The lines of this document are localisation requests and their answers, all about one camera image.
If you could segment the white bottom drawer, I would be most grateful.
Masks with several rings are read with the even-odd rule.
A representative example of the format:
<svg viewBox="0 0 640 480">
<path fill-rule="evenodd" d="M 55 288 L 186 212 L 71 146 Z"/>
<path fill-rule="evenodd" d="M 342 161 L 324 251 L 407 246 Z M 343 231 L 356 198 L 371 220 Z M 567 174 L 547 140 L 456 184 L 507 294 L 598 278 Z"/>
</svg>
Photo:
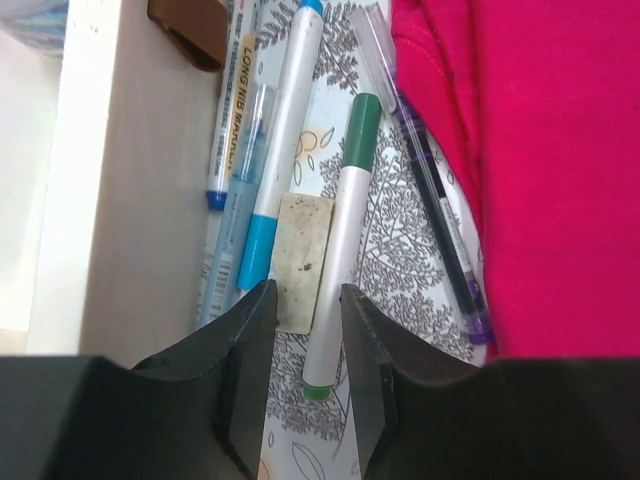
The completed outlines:
<svg viewBox="0 0 640 480">
<path fill-rule="evenodd" d="M 220 77 L 143 1 L 73 1 L 64 55 L 1 41 L 1 351 L 131 365 L 187 336 Z"/>
</svg>

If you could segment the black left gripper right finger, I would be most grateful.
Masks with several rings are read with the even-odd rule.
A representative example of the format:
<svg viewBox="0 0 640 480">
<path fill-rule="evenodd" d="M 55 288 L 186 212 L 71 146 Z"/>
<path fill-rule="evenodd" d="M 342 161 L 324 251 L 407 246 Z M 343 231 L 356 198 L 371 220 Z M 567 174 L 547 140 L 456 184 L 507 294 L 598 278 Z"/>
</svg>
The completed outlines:
<svg viewBox="0 0 640 480">
<path fill-rule="evenodd" d="M 635 479 L 635 358 L 498 360 L 476 367 L 340 295 L 366 479 Z"/>
</svg>

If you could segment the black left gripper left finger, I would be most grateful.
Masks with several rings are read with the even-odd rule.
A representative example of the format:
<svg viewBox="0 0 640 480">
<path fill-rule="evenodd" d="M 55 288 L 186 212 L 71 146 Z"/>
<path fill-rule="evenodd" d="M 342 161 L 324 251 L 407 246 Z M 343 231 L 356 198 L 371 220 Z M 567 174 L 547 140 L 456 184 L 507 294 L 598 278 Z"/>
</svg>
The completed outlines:
<svg viewBox="0 0 640 480">
<path fill-rule="evenodd" d="M 254 479 L 277 286 L 126 369 L 102 356 L 1 360 L 5 479 Z"/>
</svg>

